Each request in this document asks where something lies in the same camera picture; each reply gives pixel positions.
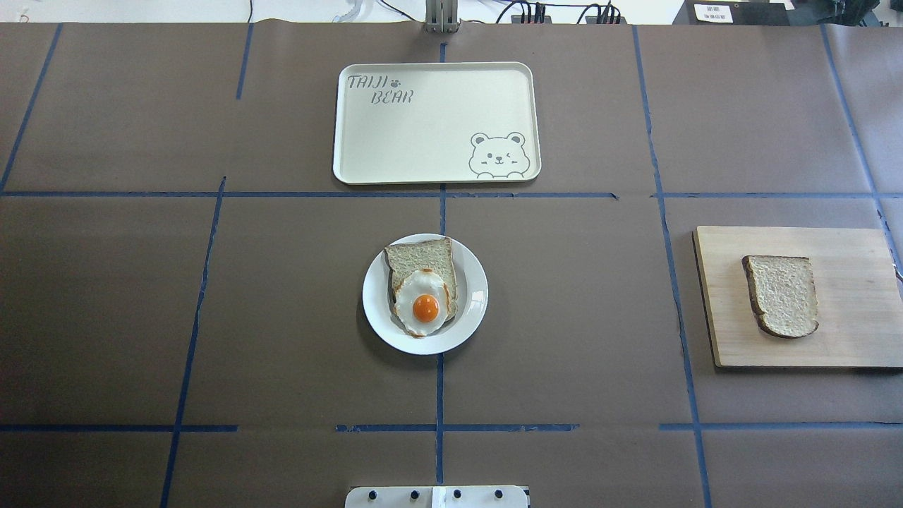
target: wooden cutting board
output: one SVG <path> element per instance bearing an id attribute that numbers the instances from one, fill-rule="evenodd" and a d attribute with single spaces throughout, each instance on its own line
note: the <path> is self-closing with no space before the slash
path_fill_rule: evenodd
<path id="1" fill-rule="evenodd" d="M 716 365 L 903 367 L 903 301 L 881 230 L 699 226 L 694 241 Z M 810 259 L 813 334 L 781 339 L 759 329 L 747 255 Z"/>

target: plate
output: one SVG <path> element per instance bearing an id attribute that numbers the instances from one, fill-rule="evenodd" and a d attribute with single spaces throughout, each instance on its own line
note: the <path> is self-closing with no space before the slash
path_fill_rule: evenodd
<path id="1" fill-rule="evenodd" d="M 440 240 L 442 235 L 419 233 L 395 240 L 397 243 L 416 243 L 426 240 Z M 392 314 L 389 297 L 389 266 L 386 264 L 386 253 L 380 251 L 370 263 L 364 276 L 364 314 L 373 331 L 387 344 L 411 354 L 444 353 L 466 341 L 479 326 L 486 314 L 489 301 L 489 284 L 486 272 L 483 271 L 473 252 L 459 241 L 451 240 L 451 261 L 454 264 L 454 275 L 458 283 L 458 314 L 433 334 L 416 339 L 405 333 L 398 318 Z"/>

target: tray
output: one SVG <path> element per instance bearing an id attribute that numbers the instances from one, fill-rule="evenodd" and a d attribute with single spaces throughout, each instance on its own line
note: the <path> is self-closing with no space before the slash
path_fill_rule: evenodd
<path id="1" fill-rule="evenodd" d="M 353 64 L 339 75 L 332 172 L 344 183 L 527 181 L 540 168 L 523 63 Z"/>

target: bread slice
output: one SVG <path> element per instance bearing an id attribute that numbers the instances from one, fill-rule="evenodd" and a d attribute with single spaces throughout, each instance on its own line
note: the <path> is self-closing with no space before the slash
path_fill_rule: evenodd
<path id="1" fill-rule="evenodd" d="M 389 266 L 389 284 L 392 295 L 401 287 L 401 283 L 415 270 L 430 268 L 445 282 L 449 290 L 449 315 L 452 319 L 458 312 L 458 283 L 454 276 L 452 264 L 452 241 L 443 238 L 416 243 L 397 243 L 384 249 L 386 264 Z"/>
<path id="2" fill-rule="evenodd" d="M 818 329 L 818 299 L 809 258 L 746 256 L 743 269 L 759 328 L 785 339 Z"/>

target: white mounting plate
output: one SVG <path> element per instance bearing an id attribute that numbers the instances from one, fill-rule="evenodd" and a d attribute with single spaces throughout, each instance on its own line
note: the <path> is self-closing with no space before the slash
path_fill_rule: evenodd
<path id="1" fill-rule="evenodd" d="M 455 497 L 454 492 L 461 492 Z M 500 490 L 502 497 L 496 497 Z M 411 492 L 417 491 L 416 499 Z M 370 492 L 376 499 L 370 499 Z M 345 497 L 345 508 L 529 508 L 530 496 L 516 485 L 460 485 L 355 487 Z"/>

